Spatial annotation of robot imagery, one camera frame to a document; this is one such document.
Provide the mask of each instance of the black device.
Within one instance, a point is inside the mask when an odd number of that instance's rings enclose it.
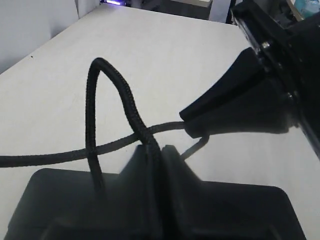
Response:
[[[86,88],[86,149],[0,157],[0,167],[87,157],[91,173],[49,168],[36,172],[5,239],[305,240],[283,190],[201,181],[184,162],[190,153],[180,155],[169,145],[160,150],[153,137],[159,131],[184,128],[193,138],[203,137],[205,144],[208,135],[279,134],[301,126],[319,152],[320,14],[282,29],[251,0],[232,13],[252,48],[245,49],[211,89],[180,112],[184,123],[147,128],[123,77],[104,59],[94,60]],[[135,134],[96,147],[95,92],[100,71],[118,89]],[[138,139],[142,145],[120,174],[101,172],[98,154]]]

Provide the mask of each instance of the purple light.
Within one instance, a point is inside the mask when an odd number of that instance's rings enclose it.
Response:
[[[121,3],[118,2],[118,1],[106,0],[106,2],[107,2],[108,4],[121,5]]]

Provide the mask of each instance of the cable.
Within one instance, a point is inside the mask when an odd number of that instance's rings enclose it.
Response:
[[[162,133],[172,130],[182,130],[185,128],[183,121],[166,122],[149,127],[152,134]],[[97,154],[107,154],[119,150],[125,146],[138,141],[135,133],[120,138],[116,141],[97,146]],[[62,153],[41,154],[41,155],[21,155],[21,156],[0,156],[0,168],[42,166],[72,162],[87,158],[86,149],[73,150]]]

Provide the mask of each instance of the black plastic base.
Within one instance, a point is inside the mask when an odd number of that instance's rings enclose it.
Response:
[[[170,186],[166,195],[171,195],[167,198],[170,201],[164,203],[167,205],[165,208],[171,210],[167,212],[167,219],[168,223],[172,224],[170,231],[164,230],[166,234],[172,232],[175,239],[198,239],[203,236],[206,236],[205,239],[217,240],[306,239],[292,205],[281,189],[198,180],[188,182],[195,176],[192,176],[193,173],[183,161],[177,159],[177,154],[173,146],[167,146],[163,150],[162,170],[172,170],[162,176],[167,177],[163,186]],[[113,184],[118,176],[120,175],[104,173],[107,187]],[[43,233],[54,219],[64,216],[71,209],[82,209],[87,203],[94,201],[94,196],[89,172],[41,169],[31,177],[8,226],[5,240],[42,239]],[[275,229],[276,233],[271,233],[269,237],[265,234],[264,226],[270,231]]]

